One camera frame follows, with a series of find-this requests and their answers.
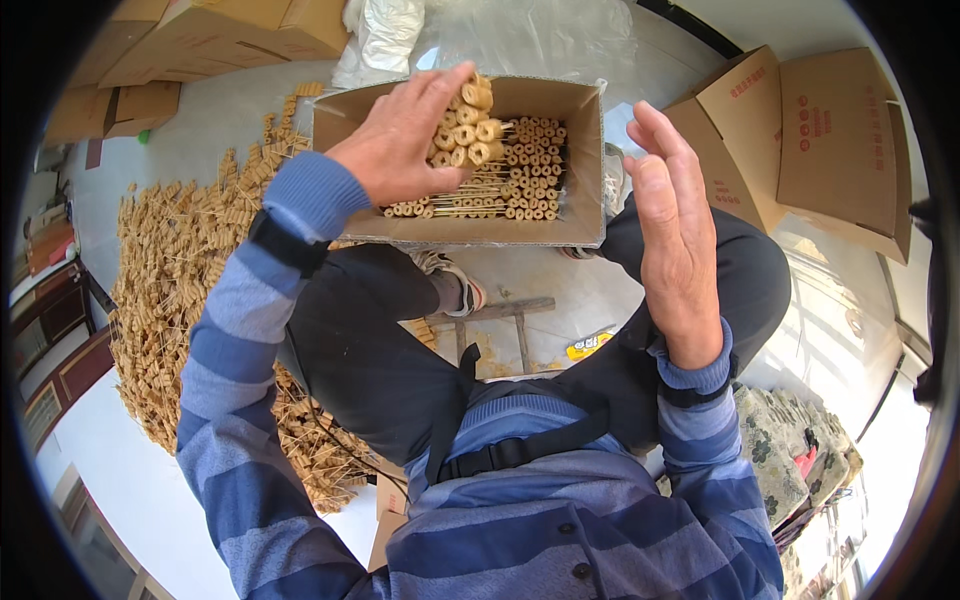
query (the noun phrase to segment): tiled floor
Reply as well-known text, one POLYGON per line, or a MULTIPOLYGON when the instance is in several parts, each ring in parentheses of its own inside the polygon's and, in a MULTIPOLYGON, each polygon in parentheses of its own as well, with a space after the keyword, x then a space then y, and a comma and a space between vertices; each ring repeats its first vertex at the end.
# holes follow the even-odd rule
MULTIPOLYGON (((630 103, 647 99, 665 106, 718 66, 722 59, 706 45, 663 19, 631 6, 636 39, 635 70, 611 79, 604 96, 605 136, 628 154, 642 151, 623 133, 630 103)), ((413 64, 429 63, 436 38, 424 30, 413 64)), ((117 275, 117 206, 131 181, 215 177, 227 147, 246 158, 247 146, 260 135, 260 117, 276 111, 296 83, 328 82, 332 61, 292 62, 241 70, 187 84, 180 112, 140 145, 133 138, 106 140, 101 166, 84 169, 85 144, 70 157, 76 228, 82 258, 109 290, 117 275)), ((584 72, 593 82, 603 72, 584 72)), ((301 99, 295 125, 311 132, 311 115, 301 99)), ((876 255, 788 217, 774 233, 787 252, 793 272, 793 301, 783 325, 747 368, 743 380, 764 387, 780 385, 821 396, 857 435, 896 364, 900 345, 893 309, 876 255)), ((531 359, 540 368, 565 367, 564 348, 572 340, 611 324, 623 325, 639 306, 643 291, 614 264, 602 259, 573 261, 542 248, 465 249, 451 253, 482 281, 492 301, 552 296, 553 312, 527 320, 531 359)), ((484 358, 482 377, 521 372, 512 319, 468 325, 484 358)), ((442 329, 441 353, 452 358, 452 327, 442 329)))

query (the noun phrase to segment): sweater button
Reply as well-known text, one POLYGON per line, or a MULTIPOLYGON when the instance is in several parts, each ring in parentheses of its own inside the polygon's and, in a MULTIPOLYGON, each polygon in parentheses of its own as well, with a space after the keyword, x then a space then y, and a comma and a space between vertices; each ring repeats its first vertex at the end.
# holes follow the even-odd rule
POLYGON ((586 579, 593 574, 593 569, 587 563, 580 563, 573 567, 573 576, 577 579, 586 579))

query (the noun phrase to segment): person's left hand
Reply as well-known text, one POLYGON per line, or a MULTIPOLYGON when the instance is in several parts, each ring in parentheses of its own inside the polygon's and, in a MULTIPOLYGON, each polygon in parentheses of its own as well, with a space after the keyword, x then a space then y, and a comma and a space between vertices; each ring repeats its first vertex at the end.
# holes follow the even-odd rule
POLYGON ((326 156, 347 167, 376 206, 456 190, 470 171, 435 169, 426 153, 450 99, 473 68, 468 61, 448 71, 415 73, 377 98, 363 125, 326 156))

